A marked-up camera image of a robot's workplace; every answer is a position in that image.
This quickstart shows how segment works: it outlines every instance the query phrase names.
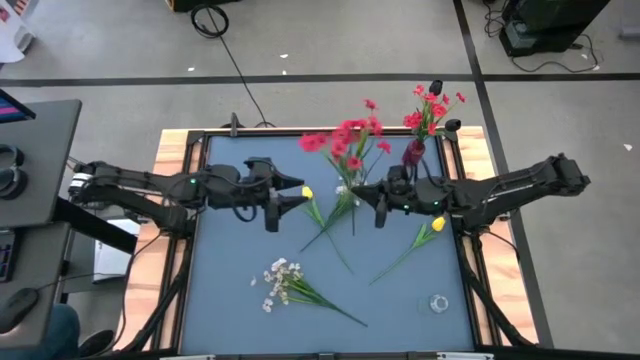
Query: gray floor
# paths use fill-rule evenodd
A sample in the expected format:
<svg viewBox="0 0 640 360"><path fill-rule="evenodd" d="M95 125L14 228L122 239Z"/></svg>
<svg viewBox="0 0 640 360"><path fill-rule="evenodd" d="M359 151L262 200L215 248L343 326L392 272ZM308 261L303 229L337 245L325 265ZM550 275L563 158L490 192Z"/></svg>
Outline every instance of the gray floor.
<svg viewBox="0 0 640 360"><path fill-rule="evenodd" d="M480 0L462 2L483 73L519 73L498 39L482 31L486 10ZM630 6L637 4L612 0L588 28L604 56L598 73L640 72L640 42L617 38L622 24L634 22ZM470 73L451 1L344 0L327 6L314 0L243 0L224 8L232 21L225 39L248 75ZM38 41L24 61L5 65L0 79L235 75L220 42L199 37L188 16L170 13L162 0L41 0L31 24ZM582 54L536 55L519 63L533 67L561 59L579 68L589 64ZM400 124L415 105L414 86L250 85L267 120L279 126L337 124L363 114L365 97L378 101L385 124ZM487 89L510 169L563 151L593 181L577 198L544 199L522 210L556 347L640 352L640 285L634 281L640 273L640 224L634 221L640 196L632 180L640 175L640 81L487 83ZM247 125L258 122L241 85L5 90L22 101L81 99L72 154L123 167L151 169L163 128L215 127L232 111ZM469 99L456 117L484 125L473 82L447 83L446 91ZM627 151L624 144L634 148ZM72 296L83 334L114 327L119 301L114 291ZM104 318L93 316L98 306Z"/></svg>

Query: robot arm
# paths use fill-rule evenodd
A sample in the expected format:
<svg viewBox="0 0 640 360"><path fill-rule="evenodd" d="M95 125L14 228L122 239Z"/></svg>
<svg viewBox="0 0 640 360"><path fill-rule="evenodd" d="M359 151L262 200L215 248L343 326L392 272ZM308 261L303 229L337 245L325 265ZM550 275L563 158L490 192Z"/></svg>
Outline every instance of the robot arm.
<svg viewBox="0 0 640 360"><path fill-rule="evenodd" d="M474 232L497 216L547 195L577 196L590 183L574 160L551 156L527 169L486 180L421 178L411 184L404 166L389 168L386 180L356 186L353 193L376 209L375 225L384 226L387 212L459 217L465 231Z"/></svg>
<svg viewBox="0 0 640 360"><path fill-rule="evenodd" d="M188 210L200 208L205 199L213 209L233 209L245 222L255 219L259 206L264 209L267 231L277 232L280 217L307 201L303 196L282 196L277 191L303 185L304 180L280 173L269 158L250 158L245 164L249 168L247 177L241 177L230 165L163 176L93 162L76 166L69 194L76 203L116 204L151 218L160 229L178 236L192 235L194 224ZM158 204L145 195L160 196L162 201ZM167 200L174 204L165 206ZM238 207L250 207L252 216L245 218Z"/></svg>

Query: yellow tulip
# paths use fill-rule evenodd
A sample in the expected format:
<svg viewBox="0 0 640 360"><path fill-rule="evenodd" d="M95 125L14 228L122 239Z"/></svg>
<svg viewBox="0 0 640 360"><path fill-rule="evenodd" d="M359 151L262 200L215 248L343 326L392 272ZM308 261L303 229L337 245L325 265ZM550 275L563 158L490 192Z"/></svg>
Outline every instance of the yellow tulip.
<svg viewBox="0 0 640 360"><path fill-rule="evenodd" d="M445 223L446 223L446 220L444 219L444 217L442 216L437 217L431 223L431 228L433 228L434 231L442 231L442 229L444 229Z"/></svg>
<svg viewBox="0 0 640 360"><path fill-rule="evenodd" d="M311 198L313 198L313 191L311 191L310 187L303 186L302 187L302 196L306 197L307 199L311 199Z"/></svg>

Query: black desk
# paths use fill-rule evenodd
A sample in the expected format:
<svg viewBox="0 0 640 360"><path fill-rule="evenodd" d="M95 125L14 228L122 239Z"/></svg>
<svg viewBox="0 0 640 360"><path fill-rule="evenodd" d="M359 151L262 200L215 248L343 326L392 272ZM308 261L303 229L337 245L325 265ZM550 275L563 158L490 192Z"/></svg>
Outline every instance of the black desk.
<svg viewBox="0 0 640 360"><path fill-rule="evenodd" d="M22 234L13 278L0 283L0 301L21 288L38 288L59 279L72 230L133 253L137 237L112 226L58 196L80 108L79 100L26 104L35 120L0 125L0 144L17 146L29 177L14 200L0 200L0 229ZM40 292L36 307L11 333L0 336L0 349L35 346L47 326L57 286Z"/></svg>

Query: computer screen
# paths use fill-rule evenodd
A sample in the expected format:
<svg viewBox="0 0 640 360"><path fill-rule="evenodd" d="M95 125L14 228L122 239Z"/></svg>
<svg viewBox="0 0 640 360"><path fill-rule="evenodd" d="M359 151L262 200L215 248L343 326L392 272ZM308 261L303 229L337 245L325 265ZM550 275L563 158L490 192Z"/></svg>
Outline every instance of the computer screen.
<svg viewBox="0 0 640 360"><path fill-rule="evenodd" d="M0 125L8 122L35 119L36 114L0 90Z"/></svg>

